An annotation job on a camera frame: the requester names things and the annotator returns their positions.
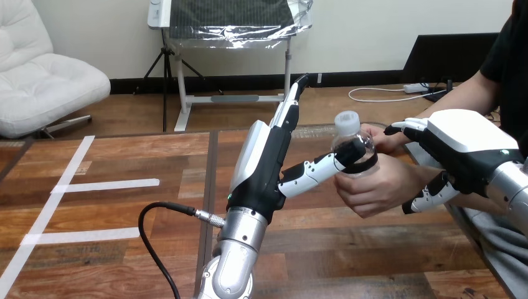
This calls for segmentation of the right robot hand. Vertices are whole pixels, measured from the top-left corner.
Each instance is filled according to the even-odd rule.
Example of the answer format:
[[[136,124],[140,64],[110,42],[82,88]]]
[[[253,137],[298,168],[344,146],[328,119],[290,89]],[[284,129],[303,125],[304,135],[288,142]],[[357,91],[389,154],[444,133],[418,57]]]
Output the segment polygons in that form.
[[[428,118],[407,118],[386,127],[418,143],[443,170],[402,205],[405,214],[423,212],[460,194],[479,194],[509,210],[527,204],[527,173],[518,142],[478,112],[441,110]]]

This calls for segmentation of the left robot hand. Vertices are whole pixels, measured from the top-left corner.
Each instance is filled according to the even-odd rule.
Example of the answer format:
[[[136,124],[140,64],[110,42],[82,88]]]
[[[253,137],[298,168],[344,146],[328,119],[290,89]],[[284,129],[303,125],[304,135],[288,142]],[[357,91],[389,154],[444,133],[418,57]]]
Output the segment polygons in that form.
[[[353,178],[376,171],[377,151],[352,111],[338,114],[339,134],[330,152],[282,170],[299,120],[298,102],[308,81],[308,74],[294,81],[270,123],[257,120],[250,127],[230,183],[228,209],[245,207],[270,222],[287,198],[309,191],[338,173]]]

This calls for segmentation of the person's hand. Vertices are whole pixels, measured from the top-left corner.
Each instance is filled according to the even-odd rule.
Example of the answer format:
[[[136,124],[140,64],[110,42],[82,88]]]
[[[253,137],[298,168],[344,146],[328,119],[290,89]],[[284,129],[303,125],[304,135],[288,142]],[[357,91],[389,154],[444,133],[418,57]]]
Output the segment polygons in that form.
[[[368,176],[334,177],[336,191],[359,217],[367,218],[413,199],[435,173],[386,154],[379,155],[379,169]]]
[[[403,133],[386,135],[384,129],[377,125],[364,123],[361,124],[361,128],[370,134],[379,153],[398,155],[403,152],[403,147],[406,144],[412,142]]]

